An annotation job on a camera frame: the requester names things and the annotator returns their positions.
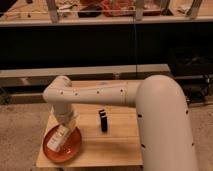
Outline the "cream white gripper body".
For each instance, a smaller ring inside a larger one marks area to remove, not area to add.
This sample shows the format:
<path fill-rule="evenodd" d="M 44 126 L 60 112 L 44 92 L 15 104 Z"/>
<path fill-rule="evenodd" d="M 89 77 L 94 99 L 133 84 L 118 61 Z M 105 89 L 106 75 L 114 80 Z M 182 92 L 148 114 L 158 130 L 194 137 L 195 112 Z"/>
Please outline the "cream white gripper body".
<path fill-rule="evenodd" d="M 67 128 L 75 128 L 78 114 L 76 112 L 68 112 L 65 114 L 54 113 L 57 122 Z"/>

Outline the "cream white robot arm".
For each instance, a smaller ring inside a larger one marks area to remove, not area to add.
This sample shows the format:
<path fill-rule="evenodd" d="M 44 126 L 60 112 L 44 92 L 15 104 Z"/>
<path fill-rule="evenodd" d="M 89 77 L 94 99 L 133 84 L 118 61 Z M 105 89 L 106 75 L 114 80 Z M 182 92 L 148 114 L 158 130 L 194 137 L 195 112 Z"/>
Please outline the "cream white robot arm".
<path fill-rule="evenodd" d="M 73 103 L 133 107 L 144 171 L 198 171 L 186 97 L 169 76 L 88 87 L 74 87 L 68 77 L 58 76 L 43 99 L 61 124 L 74 118 Z"/>

